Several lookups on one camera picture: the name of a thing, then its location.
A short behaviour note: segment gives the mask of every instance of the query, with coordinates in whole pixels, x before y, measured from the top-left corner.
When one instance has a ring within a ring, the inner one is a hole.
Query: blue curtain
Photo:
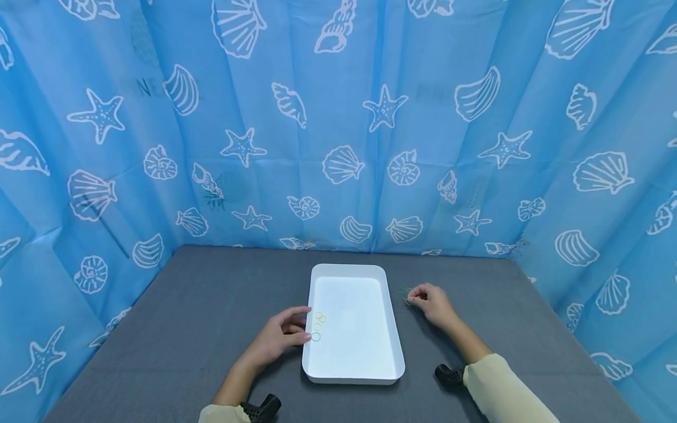
[[[0,0],[0,64],[1,421],[184,244],[511,258],[677,420],[674,0]]]

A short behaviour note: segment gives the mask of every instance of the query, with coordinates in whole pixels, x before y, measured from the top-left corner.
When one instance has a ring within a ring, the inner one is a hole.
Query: white plastic tray
[[[303,371],[314,383],[390,385],[404,374],[385,271],[320,264],[310,277]]]

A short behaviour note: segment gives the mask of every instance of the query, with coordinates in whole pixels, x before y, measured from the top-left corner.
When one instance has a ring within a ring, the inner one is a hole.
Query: cream long sleeve
[[[498,354],[466,366],[463,384],[491,423],[559,423]]]
[[[249,416],[239,405],[207,405],[200,412],[198,423],[251,423]]]

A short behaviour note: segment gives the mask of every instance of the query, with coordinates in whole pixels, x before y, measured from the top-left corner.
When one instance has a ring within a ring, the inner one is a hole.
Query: hand
[[[409,292],[407,303],[418,307],[433,325],[446,329],[458,319],[447,293],[439,286],[423,284]]]
[[[277,360],[288,347],[308,342],[310,334],[301,327],[305,327],[305,318],[297,317],[308,313],[310,307],[291,307],[271,317],[240,360],[261,370]]]

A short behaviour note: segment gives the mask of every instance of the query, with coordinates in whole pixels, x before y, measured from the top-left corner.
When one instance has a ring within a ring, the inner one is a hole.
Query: gray table
[[[250,398],[277,395],[278,423],[486,421],[464,389],[447,392],[433,377],[438,364],[463,362],[398,294],[422,282],[447,290],[459,315],[562,423],[640,421],[510,261],[186,246],[45,422],[196,422],[269,316],[307,303],[318,263],[385,269],[406,372],[393,386],[316,385],[301,369],[300,352],[288,355]]]

